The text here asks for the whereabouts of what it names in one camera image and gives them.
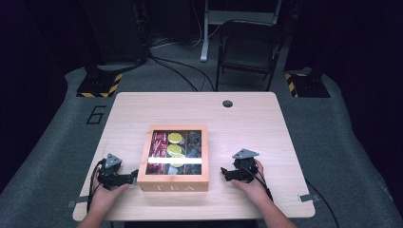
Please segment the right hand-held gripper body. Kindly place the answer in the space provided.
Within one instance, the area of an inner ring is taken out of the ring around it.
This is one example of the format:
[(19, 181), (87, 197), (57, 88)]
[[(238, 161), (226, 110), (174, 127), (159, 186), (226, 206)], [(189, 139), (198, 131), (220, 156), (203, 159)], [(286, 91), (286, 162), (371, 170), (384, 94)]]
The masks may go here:
[(242, 148), (242, 150), (232, 156), (236, 168), (236, 180), (250, 182), (254, 179), (258, 173), (255, 162), (255, 157), (258, 155), (258, 152)]

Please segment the black stand base hazard stripes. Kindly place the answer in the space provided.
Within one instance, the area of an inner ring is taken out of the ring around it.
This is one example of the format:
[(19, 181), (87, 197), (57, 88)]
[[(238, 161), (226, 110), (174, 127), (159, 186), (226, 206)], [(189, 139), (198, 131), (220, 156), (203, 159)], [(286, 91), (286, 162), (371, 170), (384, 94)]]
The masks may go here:
[(285, 74), (289, 90), (296, 98), (330, 98), (321, 77), (322, 73), (314, 69), (308, 73), (287, 72)]
[(95, 98), (95, 97), (111, 97), (118, 88), (122, 74), (107, 74), (97, 78), (87, 75), (79, 85), (76, 96)]

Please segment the person's right hand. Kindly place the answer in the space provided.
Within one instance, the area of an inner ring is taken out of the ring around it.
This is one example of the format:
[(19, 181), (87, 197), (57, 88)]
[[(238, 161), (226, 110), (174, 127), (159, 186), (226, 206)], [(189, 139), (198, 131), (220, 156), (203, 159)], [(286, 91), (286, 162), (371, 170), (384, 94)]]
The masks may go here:
[(255, 162), (258, 168), (258, 173), (251, 182), (246, 183), (239, 180), (231, 180), (231, 183), (243, 191), (248, 199), (256, 205), (258, 201), (270, 199), (270, 197), (267, 194), (267, 186), (263, 175), (263, 166), (259, 160), (255, 160)]

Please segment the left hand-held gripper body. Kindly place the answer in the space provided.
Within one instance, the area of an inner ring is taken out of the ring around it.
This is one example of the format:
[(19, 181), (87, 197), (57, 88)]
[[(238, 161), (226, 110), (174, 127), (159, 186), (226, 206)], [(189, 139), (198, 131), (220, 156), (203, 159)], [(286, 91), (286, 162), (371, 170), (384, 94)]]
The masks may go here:
[(122, 160), (120, 158), (108, 153), (106, 158), (103, 159), (98, 182), (106, 189), (127, 183), (127, 177), (118, 173), (121, 165)]

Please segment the red stick packet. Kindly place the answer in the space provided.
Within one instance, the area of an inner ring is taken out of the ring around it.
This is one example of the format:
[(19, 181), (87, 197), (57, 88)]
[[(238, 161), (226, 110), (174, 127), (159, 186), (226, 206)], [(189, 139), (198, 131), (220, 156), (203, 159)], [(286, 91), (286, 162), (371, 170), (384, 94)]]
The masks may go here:
[(166, 133), (162, 131), (156, 131), (154, 133), (153, 145), (152, 145), (152, 157), (164, 158), (167, 147)]
[(155, 157), (165, 158), (168, 146), (167, 133), (158, 131), (155, 136)]
[[(156, 158), (155, 157), (155, 136), (156, 136), (156, 133), (157, 132), (155, 132), (154, 135), (153, 135), (153, 140), (152, 140), (151, 149), (150, 149), (150, 155), (149, 155), (150, 158)], [(159, 173), (159, 165), (157, 163), (155, 163), (155, 162), (150, 162), (147, 165), (147, 173), (151, 174), (151, 175), (158, 174)]]

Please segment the black folding chair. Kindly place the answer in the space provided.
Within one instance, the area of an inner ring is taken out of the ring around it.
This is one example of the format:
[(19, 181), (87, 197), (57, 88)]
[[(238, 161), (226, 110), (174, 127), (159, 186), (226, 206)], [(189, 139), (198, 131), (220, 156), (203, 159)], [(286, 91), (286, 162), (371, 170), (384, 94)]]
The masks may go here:
[(285, 40), (284, 29), (276, 24), (240, 19), (224, 22), (219, 33), (216, 91), (227, 68), (262, 74), (268, 91)]

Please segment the wooden tea box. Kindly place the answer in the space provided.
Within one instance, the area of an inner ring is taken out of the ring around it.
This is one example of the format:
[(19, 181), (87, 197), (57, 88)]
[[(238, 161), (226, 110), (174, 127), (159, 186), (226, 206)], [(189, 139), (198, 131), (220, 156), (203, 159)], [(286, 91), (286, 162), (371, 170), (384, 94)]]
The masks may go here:
[[(162, 131), (168, 134), (172, 132), (180, 133), (184, 142), (178, 144), (182, 148), (182, 154), (185, 155), (184, 165), (174, 167), (170, 164), (170, 155), (166, 151), (165, 158), (150, 158), (150, 149), (153, 135), (156, 131)], [(200, 158), (187, 158), (187, 132), (200, 131), (201, 147)], [(151, 175), (147, 173), (147, 165), (155, 162), (159, 165), (159, 173)], [(187, 164), (200, 164), (200, 175), (185, 175), (184, 168)], [(208, 129), (206, 125), (151, 125), (146, 133), (144, 153), (140, 162), (140, 171), (137, 183), (144, 192), (207, 192), (209, 186), (209, 147), (208, 147)]]

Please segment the grey metal table bracket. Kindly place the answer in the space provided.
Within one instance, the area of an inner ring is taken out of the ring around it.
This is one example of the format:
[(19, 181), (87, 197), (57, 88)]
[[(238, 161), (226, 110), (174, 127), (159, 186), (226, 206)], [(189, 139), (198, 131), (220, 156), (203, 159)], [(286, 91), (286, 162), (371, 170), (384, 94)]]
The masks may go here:
[(66, 208), (74, 208), (78, 203), (88, 202), (88, 196), (81, 196), (76, 199), (70, 200)]
[(298, 199), (301, 202), (316, 202), (320, 200), (318, 195), (306, 194), (306, 195), (298, 195)]

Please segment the yellow-lidded capsule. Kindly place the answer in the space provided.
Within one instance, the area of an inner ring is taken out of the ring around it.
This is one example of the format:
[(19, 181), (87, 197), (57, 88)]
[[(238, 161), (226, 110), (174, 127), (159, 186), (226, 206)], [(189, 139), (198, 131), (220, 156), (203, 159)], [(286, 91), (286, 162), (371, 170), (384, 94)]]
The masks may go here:
[(183, 136), (178, 132), (168, 134), (168, 141), (174, 144), (182, 144), (184, 142)]
[(182, 148), (177, 144), (170, 144), (169, 146), (167, 146), (166, 151), (171, 157), (173, 157), (174, 155), (181, 154)]
[(185, 155), (184, 154), (173, 154), (170, 157), (170, 164), (174, 167), (181, 167), (184, 165)]

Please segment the white metal desk frame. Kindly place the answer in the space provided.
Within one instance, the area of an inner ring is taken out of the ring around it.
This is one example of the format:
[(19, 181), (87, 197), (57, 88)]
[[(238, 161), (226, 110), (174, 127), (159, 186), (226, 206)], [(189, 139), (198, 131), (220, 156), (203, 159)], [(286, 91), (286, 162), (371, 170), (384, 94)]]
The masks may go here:
[(209, 50), (209, 26), (220, 26), (226, 21), (232, 19), (250, 20), (263, 23), (275, 24), (278, 21), (282, 0), (275, 0), (275, 9), (273, 12), (257, 11), (236, 11), (236, 10), (213, 10), (209, 8), (209, 0), (204, 0), (204, 18), (203, 18), (203, 39), (200, 60), (204, 63), (208, 59)]

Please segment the person's left hand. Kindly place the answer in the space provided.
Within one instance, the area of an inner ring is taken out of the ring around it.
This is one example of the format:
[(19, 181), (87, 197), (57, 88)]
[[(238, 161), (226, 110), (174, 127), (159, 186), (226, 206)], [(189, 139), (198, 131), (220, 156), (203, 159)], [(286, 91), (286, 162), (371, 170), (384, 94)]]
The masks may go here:
[(87, 214), (102, 219), (115, 204), (118, 197), (129, 188), (129, 185), (124, 184), (108, 190), (99, 183), (97, 177), (98, 174), (95, 174), (92, 178), (93, 186), (91, 187), (90, 204)]

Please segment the dark tea bag clear wrap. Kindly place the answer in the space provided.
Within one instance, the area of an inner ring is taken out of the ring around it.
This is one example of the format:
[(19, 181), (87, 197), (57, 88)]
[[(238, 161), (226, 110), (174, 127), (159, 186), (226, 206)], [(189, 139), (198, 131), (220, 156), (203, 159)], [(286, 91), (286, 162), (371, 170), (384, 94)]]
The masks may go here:
[(188, 131), (187, 143), (196, 146), (202, 142), (202, 133), (200, 131)]
[(200, 175), (202, 166), (200, 164), (187, 164), (184, 168), (185, 175)]
[(188, 145), (186, 150), (187, 158), (200, 158), (202, 156), (202, 148), (199, 145)]

